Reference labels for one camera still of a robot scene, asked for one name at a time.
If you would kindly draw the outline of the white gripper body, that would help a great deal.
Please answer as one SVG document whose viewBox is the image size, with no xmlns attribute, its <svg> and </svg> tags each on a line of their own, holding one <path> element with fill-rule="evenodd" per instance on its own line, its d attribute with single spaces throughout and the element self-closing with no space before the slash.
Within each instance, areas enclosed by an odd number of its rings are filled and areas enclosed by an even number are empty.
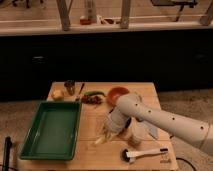
<svg viewBox="0 0 213 171">
<path fill-rule="evenodd" d="M 120 133 L 126 127 L 129 120 L 130 116 L 126 116 L 118 108 L 114 108 L 107 115 L 104 127 L 112 133 Z"/>
</svg>

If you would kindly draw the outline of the beige cup under arm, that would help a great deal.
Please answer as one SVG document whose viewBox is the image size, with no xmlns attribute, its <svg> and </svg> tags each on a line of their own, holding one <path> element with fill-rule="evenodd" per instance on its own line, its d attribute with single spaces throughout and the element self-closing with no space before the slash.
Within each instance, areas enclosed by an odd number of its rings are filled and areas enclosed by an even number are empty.
<svg viewBox="0 0 213 171">
<path fill-rule="evenodd" d="M 142 122 L 135 121 L 130 124 L 128 142 L 131 145 L 133 146 L 139 145 L 144 140 L 145 136 L 146 136 L 146 129 Z"/>
</svg>

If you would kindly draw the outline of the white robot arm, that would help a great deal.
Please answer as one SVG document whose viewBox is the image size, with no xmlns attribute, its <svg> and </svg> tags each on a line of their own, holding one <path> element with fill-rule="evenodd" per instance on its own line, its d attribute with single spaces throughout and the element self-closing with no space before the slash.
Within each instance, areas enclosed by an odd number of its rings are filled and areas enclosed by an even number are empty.
<svg viewBox="0 0 213 171">
<path fill-rule="evenodd" d="M 144 104 L 138 94 L 128 93 L 116 100 L 104 127 L 112 133 L 120 133 L 131 117 L 167 131 L 213 157 L 213 124 L 154 109 Z"/>
</svg>

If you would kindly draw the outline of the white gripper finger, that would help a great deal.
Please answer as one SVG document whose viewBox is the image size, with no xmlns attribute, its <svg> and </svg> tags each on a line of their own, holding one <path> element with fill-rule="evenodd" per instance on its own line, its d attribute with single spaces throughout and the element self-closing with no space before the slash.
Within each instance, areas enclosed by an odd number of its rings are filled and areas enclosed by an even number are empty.
<svg viewBox="0 0 213 171">
<path fill-rule="evenodd" d="M 104 136 L 104 141 L 108 142 L 115 137 L 115 134 L 107 129 L 103 129 L 103 136 Z"/>
<path fill-rule="evenodd" d="M 129 138 L 132 135 L 132 125 L 131 125 L 131 120 L 129 120 L 121 132 L 121 137 L 122 138 Z"/>
</svg>

